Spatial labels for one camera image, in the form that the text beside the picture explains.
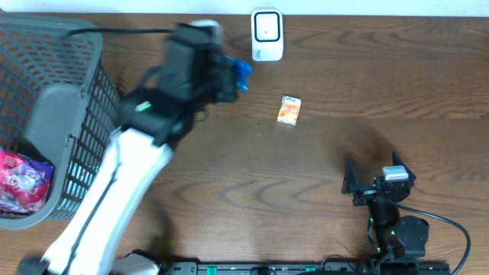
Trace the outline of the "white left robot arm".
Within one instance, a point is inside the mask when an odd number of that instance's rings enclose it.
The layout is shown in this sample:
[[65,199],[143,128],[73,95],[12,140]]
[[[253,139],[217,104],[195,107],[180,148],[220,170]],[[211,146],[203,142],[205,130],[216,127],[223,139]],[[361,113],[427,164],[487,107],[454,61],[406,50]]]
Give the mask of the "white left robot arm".
[[86,197],[42,257],[25,256],[19,274],[109,274],[122,235],[158,173],[209,103],[238,98],[238,70],[222,49],[214,20],[169,31],[167,58],[147,71],[121,101],[112,133]]

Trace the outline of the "red purple snack bag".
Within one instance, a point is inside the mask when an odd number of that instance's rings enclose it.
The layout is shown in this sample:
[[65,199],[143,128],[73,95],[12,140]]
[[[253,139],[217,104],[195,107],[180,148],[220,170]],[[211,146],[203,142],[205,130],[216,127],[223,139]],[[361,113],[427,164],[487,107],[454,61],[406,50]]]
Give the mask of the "red purple snack bag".
[[54,167],[1,148],[1,212],[30,215],[41,210]]

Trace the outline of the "orange snack packet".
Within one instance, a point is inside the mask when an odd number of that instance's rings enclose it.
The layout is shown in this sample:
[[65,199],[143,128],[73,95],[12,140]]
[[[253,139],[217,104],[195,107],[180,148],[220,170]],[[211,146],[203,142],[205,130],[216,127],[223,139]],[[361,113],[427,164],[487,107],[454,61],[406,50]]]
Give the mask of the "orange snack packet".
[[301,103],[302,100],[299,98],[284,95],[277,115],[277,122],[295,126],[300,113]]

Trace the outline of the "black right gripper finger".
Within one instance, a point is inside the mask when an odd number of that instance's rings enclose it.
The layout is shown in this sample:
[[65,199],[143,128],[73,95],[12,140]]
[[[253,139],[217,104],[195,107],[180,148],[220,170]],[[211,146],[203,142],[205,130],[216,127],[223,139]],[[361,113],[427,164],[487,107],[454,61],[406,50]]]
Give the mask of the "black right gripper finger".
[[345,175],[342,184],[342,194],[356,193],[358,190],[358,181],[350,158],[345,161]]
[[402,166],[402,167],[404,167],[404,169],[406,170],[406,172],[407,172],[407,174],[408,174],[409,176],[412,176],[412,175],[413,175],[412,171],[411,171],[411,170],[408,168],[408,166],[407,166],[407,165],[406,165],[406,164],[405,164],[405,163],[404,163],[404,162],[401,160],[401,158],[400,158],[399,154],[398,154],[396,151],[394,151],[394,152],[392,153],[392,161],[393,161],[393,165],[394,165],[394,166]]

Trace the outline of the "blue snack wrapper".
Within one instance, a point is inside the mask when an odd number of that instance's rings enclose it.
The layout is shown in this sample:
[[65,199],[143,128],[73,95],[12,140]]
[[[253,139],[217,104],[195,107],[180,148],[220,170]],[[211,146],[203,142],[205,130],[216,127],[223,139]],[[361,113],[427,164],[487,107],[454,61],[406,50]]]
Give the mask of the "blue snack wrapper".
[[252,66],[238,58],[228,57],[228,60],[231,62],[236,72],[235,82],[237,88],[241,92],[247,93],[249,89],[248,77],[252,74]]

